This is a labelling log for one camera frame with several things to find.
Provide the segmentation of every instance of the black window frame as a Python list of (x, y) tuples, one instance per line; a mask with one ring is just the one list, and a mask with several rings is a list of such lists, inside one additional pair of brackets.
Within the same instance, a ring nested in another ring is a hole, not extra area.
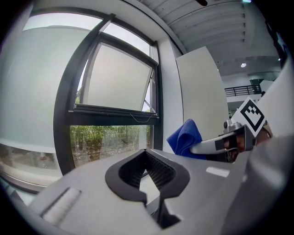
[[(152, 41), (133, 26), (115, 18), (114, 14), (108, 15), (89, 9), (54, 7), (32, 11), (30, 16), (46, 13), (74, 13), (102, 18), (102, 21), (88, 33), (73, 53), (64, 70), (57, 90), (53, 118), (53, 135), (58, 164), (62, 174), (65, 175), (75, 168), (70, 141), (71, 125), (152, 125), (153, 148), (162, 150), (163, 91), (157, 41)], [(153, 55), (158, 58), (158, 62), (123, 40), (103, 33), (103, 30), (110, 23), (119, 25), (147, 42), (151, 46), (150, 48), (152, 48)], [(91, 56), (93, 57), (93, 52), (101, 43), (123, 50), (153, 68), (153, 77), (150, 79), (150, 82), (152, 81), (152, 84), (150, 83), (150, 89), (153, 90), (150, 96), (150, 105), (156, 110), (156, 113), (74, 103), (86, 62), (88, 59), (93, 59)]]

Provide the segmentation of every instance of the white ceiling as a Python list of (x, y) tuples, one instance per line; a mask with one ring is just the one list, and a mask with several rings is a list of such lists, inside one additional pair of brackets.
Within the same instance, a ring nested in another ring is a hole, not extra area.
[[(206, 46), (221, 76), (279, 70), (265, 19), (241, 0), (138, 0), (155, 12), (189, 52)], [(247, 67), (241, 68), (242, 62)]]

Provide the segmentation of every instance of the railing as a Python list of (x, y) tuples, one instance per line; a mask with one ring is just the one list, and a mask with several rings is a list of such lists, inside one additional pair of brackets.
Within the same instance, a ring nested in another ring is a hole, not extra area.
[(226, 97), (237, 96), (237, 95), (256, 95), (261, 94), (261, 89), (259, 85), (251, 86), (236, 86), (225, 88)]

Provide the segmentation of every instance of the blue cloth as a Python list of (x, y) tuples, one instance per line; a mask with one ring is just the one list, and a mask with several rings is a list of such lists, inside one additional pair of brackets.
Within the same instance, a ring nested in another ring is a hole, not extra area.
[(192, 119), (188, 119), (167, 139), (167, 142), (175, 154), (184, 157), (206, 159), (205, 155), (193, 154), (190, 152), (190, 147), (201, 141), (201, 134), (199, 133), (198, 128)]

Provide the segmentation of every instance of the white label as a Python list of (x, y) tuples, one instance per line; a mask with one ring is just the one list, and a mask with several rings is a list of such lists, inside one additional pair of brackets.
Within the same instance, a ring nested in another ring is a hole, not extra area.
[(224, 170), (224, 169), (214, 168), (214, 167), (207, 167), (206, 172), (215, 174), (218, 176), (222, 176), (222, 177), (227, 177), (230, 173), (229, 170)]
[(254, 137), (257, 136), (265, 121), (265, 116), (249, 96), (232, 117), (232, 122), (247, 125)]

